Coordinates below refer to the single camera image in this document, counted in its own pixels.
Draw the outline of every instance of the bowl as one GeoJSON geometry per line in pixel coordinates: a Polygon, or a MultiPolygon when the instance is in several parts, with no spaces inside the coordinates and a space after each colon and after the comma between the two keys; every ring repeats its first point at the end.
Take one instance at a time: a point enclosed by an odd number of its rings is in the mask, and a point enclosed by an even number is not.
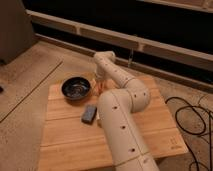
{"type": "Polygon", "coordinates": [[[61,91],[69,100],[81,100],[89,94],[90,89],[91,86],[87,79],[72,77],[63,83],[61,91]]]}

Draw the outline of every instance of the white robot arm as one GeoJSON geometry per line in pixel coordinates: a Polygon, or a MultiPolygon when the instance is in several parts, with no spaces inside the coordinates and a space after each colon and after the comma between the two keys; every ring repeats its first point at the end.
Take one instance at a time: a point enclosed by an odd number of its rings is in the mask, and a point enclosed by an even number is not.
{"type": "Polygon", "coordinates": [[[113,52],[97,52],[94,59],[97,80],[103,81],[108,74],[120,87],[101,94],[97,106],[116,171],[158,171],[131,117],[131,113],[142,111],[149,104],[149,90],[113,63],[113,52]]]}

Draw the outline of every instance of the black cable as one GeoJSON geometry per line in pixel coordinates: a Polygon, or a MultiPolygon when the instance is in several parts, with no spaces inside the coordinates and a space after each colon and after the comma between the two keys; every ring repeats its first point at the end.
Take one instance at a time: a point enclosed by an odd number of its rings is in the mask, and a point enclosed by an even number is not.
{"type": "Polygon", "coordinates": [[[189,171],[191,171],[192,166],[193,166],[194,164],[196,165],[196,170],[197,170],[197,171],[200,170],[200,166],[204,167],[207,171],[213,171],[213,169],[212,169],[212,168],[213,168],[213,166],[212,166],[212,128],[211,128],[211,120],[213,119],[213,116],[212,116],[213,112],[212,112],[211,110],[209,110],[209,109],[207,109],[207,108],[204,108],[204,107],[202,107],[202,106],[200,105],[200,102],[201,102],[201,100],[202,100],[204,97],[205,97],[205,95],[202,96],[202,97],[199,99],[199,101],[198,101],[198,106],[196,106],[196,105],[191,105],[188,101],[186,101],[185,99],[183,99],[183,98],[181,98],[181,97],[170,97],[170,98],[168,98],[168,99],[166,100],[166,103],[168,103],[170,100],[180,100],[180,101],[183,101],[183,102],[186,104],[186,106],[180,107],[180,108],[177,109],[176,112],[175,112],[175,120],[176,120],[178,126],[179,126],[184,132],[188,133],[189,135],[193,135],[193,136],[197,136],[198,138],[202,138],[202,139],[209,145],[209,160],[210,160],[210,161],[209,161],[209,168],[210,168],[210,169],[209,169],[206,165],[204,165],[203,163],[201,163],[201,162],[199,162],[199,161],[197,160],[196,155],[195,155],[194,152],[192,151],[191,147],[186,143],[186,145],[187,145],[187,147],[188,147],[188,149],[189,149],[189,151],[190,151],[190,153],[191,153],[191,155],[192,155],[192,157],[193,157],[193,160],[194,160],[192,163],[189,164],[189,171]],[[201,123],[202,123],[202,125],[203,125],[202,130],[200,130],[199,132],[192,132],[192,131],[189,131],[189,130],[185,129],[185,128],[182,126],[182,124],[180,123],[180,120],[179,120],[179,118],[178,118],[178,114],[179,114],[181,111],[183,111],[183,110],[185,110],[185,109],[188,109],[188,108],[190,108],[190,109],[199,117],[199,119],[200,119],[200,121],[201,121],[201,123]],[[203,119],[201,113],[199,113],[199,112],[197,111],[197,109],[203,110],[204,113],[208,115],[208,121],[209,121],[209,122],[208,122],[208,128],[209,128],[209,130],[208,130],[207,133],[206,133],[207,124],[206,124],[205,120],[203,119]],[[208,142],[205,138],[203,138],[203,136],[206,136],[206,135],[209,136],[209,142],[208,142]]]}

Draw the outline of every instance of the wooden table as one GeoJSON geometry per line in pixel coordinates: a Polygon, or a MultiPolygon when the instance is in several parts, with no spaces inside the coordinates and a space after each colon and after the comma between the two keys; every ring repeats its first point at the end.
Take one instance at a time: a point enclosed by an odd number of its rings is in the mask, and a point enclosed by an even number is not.
{"type": "MultiPolygon", "coordinates": [[[[168,107],[151,76],[139,77],[151,92],[151,102],[146,110],[133,114],[151,153],[155,158],[187,152],[168,107]]],[[[87,77],[94,87],[92,77],[87,77]]],[[[39,171],[92,170],[113,165],[103,129],[96,121],[93,125],[81,122],[87,104],[96,104],[94,91],[80,102],[69,102],[61,93],[62,83],[50,87],[46,121],[41,143],[39,171]]],[[[108,80],[106,89],[116,85],[108,80]]]]}

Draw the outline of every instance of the concrete floor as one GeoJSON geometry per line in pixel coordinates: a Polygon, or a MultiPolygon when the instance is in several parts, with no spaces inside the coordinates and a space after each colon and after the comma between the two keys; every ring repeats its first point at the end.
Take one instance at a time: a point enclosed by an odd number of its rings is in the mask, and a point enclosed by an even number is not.
{"type": "MultiPolygon", "coordinates": [[[[54,52],[56,56],[63,60],[63,63],[19,104],[7,119],[0,123],[0,171],[34,171],[37,169],[49,85],[73,75],[93,72],[95,68],[92,58],[48,43],[39,42],[39,44],[54,52]]],[[[142,74],[127,70],[135,75],[142,74]]],[[[155,80],[164,99],[179,96],[192,104],[197,104],[199,98],[206,94],[160,78],[155,77],[155,80]]],[[[205,96],[201,104],[213,110],[213,95],[208,94],[205,96]]],[[[174,114],[175,110],[183,104],[170,102],[168,106],[174,114]]],[[[187,115],[181,118],[183,123],[190,129],[199,129],[201,125],[197,117],[192,115],[190,111],[187,112],[187,115]]],[[[203,163],[208,164],[206,143],[203,140],[187,136],[185,133],[183,133],[183,136],[193,150],[196,151],[198,158],[203,163]]],[[[191,155],[185,154],[169,157],[161,162],[159,167],[163,171],[185,171],[188,170],[191,161],[191,155]]]]}

